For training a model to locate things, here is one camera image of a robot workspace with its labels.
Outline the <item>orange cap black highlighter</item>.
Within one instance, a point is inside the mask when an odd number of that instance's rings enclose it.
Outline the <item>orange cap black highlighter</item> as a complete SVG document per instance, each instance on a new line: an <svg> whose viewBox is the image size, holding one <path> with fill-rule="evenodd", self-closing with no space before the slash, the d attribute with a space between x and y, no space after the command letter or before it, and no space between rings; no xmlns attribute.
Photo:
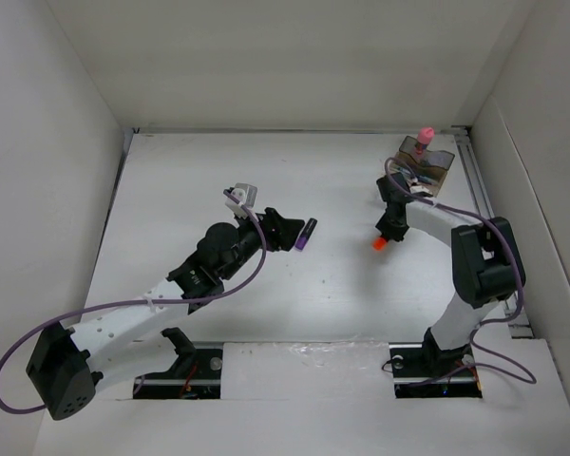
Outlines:
<svg viewBox="0 0 570 456"><path fill-rule="evenodd" d="M376 251L381 251L383 250L386 245L388 244L388 241L382 237L378 237L372 244L372 248Z"/></svg>

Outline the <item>purple cap black highlighter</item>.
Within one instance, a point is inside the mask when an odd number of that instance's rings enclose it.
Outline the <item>purple cap black highlighter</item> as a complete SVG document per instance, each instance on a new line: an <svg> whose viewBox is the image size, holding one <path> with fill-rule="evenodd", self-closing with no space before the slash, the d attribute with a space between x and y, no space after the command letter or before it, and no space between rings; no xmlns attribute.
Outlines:
<svg viewBox="0 0 570 456"><path fill-rule="evenodd" d="M314 232L314 229L317 226L317 219L316 218L310 218L304 228L302 229L298 239L296 240L294 247L296 248L296 250L298 251L303 251L305 246L307 245L308 241L310 240L311 235Z"/></svg>

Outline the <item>clear paperclip jar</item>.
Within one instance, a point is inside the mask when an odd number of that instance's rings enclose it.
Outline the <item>clear paperclip jar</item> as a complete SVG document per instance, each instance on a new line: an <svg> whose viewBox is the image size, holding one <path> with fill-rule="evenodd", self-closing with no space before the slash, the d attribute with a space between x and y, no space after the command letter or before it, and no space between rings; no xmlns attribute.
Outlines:
<svg viewBox="0 0 570 456"><path fill-rule="evenodd" d="M431 166L434 165L434 163L433 163L431 160L427 159L427 158L422 158L422 159L419 161L419 164L420 164L421 166L424 166L424 167L431 167Z"/></svg>

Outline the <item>pink capped marker tube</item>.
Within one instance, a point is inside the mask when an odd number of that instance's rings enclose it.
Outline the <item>pink capped marker tube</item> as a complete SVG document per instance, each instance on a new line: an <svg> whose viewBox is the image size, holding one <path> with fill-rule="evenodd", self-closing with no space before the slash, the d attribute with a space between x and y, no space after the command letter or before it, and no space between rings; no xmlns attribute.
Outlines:
<svg viewBox="0 0 570 456"><path fill-rule="evenodd" d="M421 157L428 150L428 146L432 142L434 136L435 131L430 126L422 127L418 131L413 149L416 157Z"/></svg>

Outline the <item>blue gel pen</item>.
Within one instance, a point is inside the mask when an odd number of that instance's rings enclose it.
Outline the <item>blue gel pen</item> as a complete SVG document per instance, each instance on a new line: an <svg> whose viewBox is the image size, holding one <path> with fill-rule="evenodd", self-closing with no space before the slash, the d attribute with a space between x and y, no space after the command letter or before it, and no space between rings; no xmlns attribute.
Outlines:
<svg viewBox="0 0 570 456"><path fill-rule="evenodd" d="M395 166L394 171L401 173L408 181L418 181L425 184L433 184L434 180L419 174L414 174L409 171L407 168L403 168L401 166Z"/></svg>

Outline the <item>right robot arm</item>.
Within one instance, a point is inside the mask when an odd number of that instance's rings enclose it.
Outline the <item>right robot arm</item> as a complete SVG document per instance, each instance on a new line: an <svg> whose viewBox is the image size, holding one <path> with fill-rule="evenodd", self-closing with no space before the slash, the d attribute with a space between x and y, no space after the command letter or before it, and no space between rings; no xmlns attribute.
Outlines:
<svg viewBox="0 0 570 456"><path fill-rule="evenodd" d="M413 228L450 249L455 294L427 329L420 350L423 368L443 373L496 304L523 289L526 275L512 226L506 218L483 218L443 205L423 192L413 193L400 173L386 175L376 184L386 204L376 223L377 244L400 242Z"/></svg>

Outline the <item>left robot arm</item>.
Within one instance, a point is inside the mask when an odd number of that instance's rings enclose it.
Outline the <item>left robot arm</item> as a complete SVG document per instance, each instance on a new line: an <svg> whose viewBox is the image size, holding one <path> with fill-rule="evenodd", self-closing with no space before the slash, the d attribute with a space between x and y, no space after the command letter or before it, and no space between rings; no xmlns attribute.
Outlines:
<svg viewBox="0 0 570 456"><path fill-rule="evenodd" d="M258 222L212 225L196 250L166 279L180 288L182 304L144 301L124 306L70 329L61 323L44 328L26 368L51 418L64 420L85 407L101 390L131 377L167 372L187 374L197 350L173 321L207 305L224 283L258 251L290 251L302 219L284 218L268 207Z"/></svg>

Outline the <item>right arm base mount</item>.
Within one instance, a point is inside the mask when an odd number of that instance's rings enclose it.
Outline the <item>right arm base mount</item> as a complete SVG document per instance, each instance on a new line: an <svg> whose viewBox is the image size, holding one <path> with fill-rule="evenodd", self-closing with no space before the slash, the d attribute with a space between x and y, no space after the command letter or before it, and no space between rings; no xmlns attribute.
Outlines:
<svg viewBox="0 0 570 456"><path fill-rule="evenodd" d="M435 351L428 343L389 343L383 370L393 377L397 399L483 397L475 359L469 345Z"/></svg>

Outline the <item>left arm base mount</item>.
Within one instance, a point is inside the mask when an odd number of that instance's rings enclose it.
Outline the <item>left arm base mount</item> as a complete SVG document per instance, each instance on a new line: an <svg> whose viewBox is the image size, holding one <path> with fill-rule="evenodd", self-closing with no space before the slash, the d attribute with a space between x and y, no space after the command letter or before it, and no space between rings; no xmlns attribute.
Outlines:
<svg viewBox="0 0 570 456"><path fill-rule="evenodd" d="M132 398L136 400L218 400L223 367L222 343L195 345L177 327L161 332L173 346L176 358L165 370L146 373L135 379Z"/></svg>

